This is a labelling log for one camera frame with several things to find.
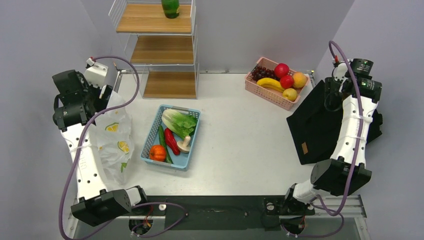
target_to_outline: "red chili pepper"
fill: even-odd
[[[165,135],[165,143],[168,145],[168,147],[171,148],[173,154],[176,156],[180,155],[180,150],[178,149],[177,142],[175,141],[172,131],[167,128],[165,131],[163,131],[163,134]]]

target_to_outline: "wooden shelf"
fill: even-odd
[[[139,36],[134,64],[194,64],[191,36]]]
[[[179,16],[165,17],[161,4],[128,4],[116,28],[117,33],[191,34],[191,5],[181,5]]]
[[[195,73],[151,71],[148,75],[143,98],[195,99]]]

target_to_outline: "lettuce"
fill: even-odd
[[[174,109],[163,111],[162,122],[181,139],[184,139],[186,136],[192,136],[198,124],[198,120],[194,116],[184,115]]]

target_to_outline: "pink basket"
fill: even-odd
[[[274,70],[278,63],[276,63],[275,61],[271,61],[268,58],[265,57],[261,57],[257,62],[256,62],[256,66],[262,66],[265,67],[267,69],[271,69]],[[296,71],[290,69],[290,71],[288,72],[289,75],[293,75],[295,74]],[[299,99],[301,98],[301,92],[305,87],[302,88],[295,88],[297,91],[297,98],[294,101],[290,101],[287,100],[283,97],[283,94],[279,91],[276,91],[274,89],[270,89],[270,88],[264,88],[261,87],[259,85],[256,84],[256,81],[253,80],[253,76],[252,76],[252,72],[248,72],[245,79],[245,89],[255,95],[258,95],[259,97],[285,109],[285,110],[290,110],[293,106],[293,104],[297,103],[299,101]],[[309,76],[307,76],[307,81],[305,86],[307,86],[309,84],[309,82],[311,81],[311,79],[309,78]]]

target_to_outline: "green cucumber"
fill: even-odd
[[[174,164],[172,162],[170,153],[168,152],[168,147],[167,144],[165,143],[165,135],[164,135],[164,128],[162,127],[162,125],[159,125],[159,129],[157,130],[159,132],[159,143],[160,145],[162,145],[162,147],[165,148],[166,150],[166,158],[165,158],[165,163],[168,164]]]

